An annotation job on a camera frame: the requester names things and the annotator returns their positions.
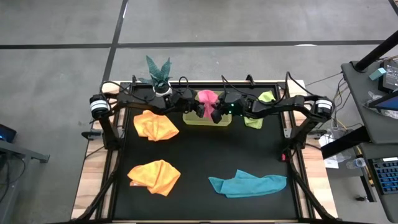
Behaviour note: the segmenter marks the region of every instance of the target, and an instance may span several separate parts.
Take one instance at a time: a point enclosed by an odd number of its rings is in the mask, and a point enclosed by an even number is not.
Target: green plant
[[[155,62],[147,56],[147,63],[151,79],[138,78],[142,83],[151,84],[157,93],[165,93],[169,89],[169,73],[171,62],[170,58],[163,64],[159,70]]]

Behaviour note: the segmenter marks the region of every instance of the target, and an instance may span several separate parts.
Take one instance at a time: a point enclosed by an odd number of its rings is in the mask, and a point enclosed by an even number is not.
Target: potted plant
[[[166,94],[171,94],[172,89],[170,88],[169,77],[170,73],[170,58],[163,64],[162,68],[159,70],[155,62],[150,58],[147,58],[149,74],[151,79],[138,78],[142,83],[151,84],[153,86],[156,96],[163,96]]]

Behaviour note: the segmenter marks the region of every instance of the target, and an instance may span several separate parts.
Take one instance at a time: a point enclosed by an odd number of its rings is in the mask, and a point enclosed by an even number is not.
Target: white paper
[[[330,138],[329,134],[324,134],[322,137],[319,138],[319,145],[324,146],[330,142],[334,141],[333,138]],[[338,169],[338,162],[336,156],[331,156],[327,159],[323,160],[325,163],[326,168]]]

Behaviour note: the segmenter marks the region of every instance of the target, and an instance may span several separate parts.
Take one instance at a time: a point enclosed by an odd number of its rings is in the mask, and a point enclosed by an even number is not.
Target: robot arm
[[[120,147],[119,134],[111,126],[109,117],[123,108],[135,108],[139,110],[150,110],[158,115],[171,112],[188,113],[195,111],[199,117],[203,117],[205,107],[195,99],[195,90],[187,88],[185,91],[173,91],[172,94],[164,96],[153,96],[140,98],[124,91],[114,93],[97,94],[90,98],[91,114],[94,119],[99,120],[103,128],[103,141],[106,149],[117,149]],[[111,108],[109,99],[115,99],[116,104]],[[304,148],[307,134],[318,124],[324,123],[331,118],[332,102],[326,97],[311,95],[297,95],[276,102],[263,102],[236,91],[222,93],[219,102],[214,105],[211,117],[214,123],[219,123],[221,115],[231,114],[233,116],[245,116],[248,118],[264,118],[270,114],[285,111],[299,111],[306,116],[306,120],[290,135],[291,144],[300,143]],[[312,108],[307,109],[304,104],[313,102]]]

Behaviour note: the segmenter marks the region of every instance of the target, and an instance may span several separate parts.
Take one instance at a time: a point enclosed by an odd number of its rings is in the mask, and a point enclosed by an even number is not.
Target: black line on floor
[[[125,43],[120,49],[139,48],[189,48],[189,47],[274,47],[313,44],[317,46],[334,45],[379,45],[384,40],[317,40],[317,41],[240,41],[240,42],[174,42],[174,43]]]
[[[105,49],[112,44],[23,44],[23,45],[0,45],[0,50],[22,50],[22,49]]]
[[[393,8],[393,10],[396,12],[397,16],[398,16],[398,5],[395,2],[395,0],[388,0]]]
[[[102,81],[109,80],[109,77],[111,75],[113,59],[116,54],[116,47],[119,42],[119,37],[120,37],[120,33],[122,30],[122,26],[123,26],[124,15],[127,11],[128,3],[129,3],[129,0],[123,0],[123,2],[122,2],[122,6],[120,8],[119,17],[118,17],[118,22],[116,23],[116,28],[115,28],[114,34],[113,34],[112,46],[111,46],[111,49],[109,50],[109,55],[108,55],[108,59],[106,61]]]

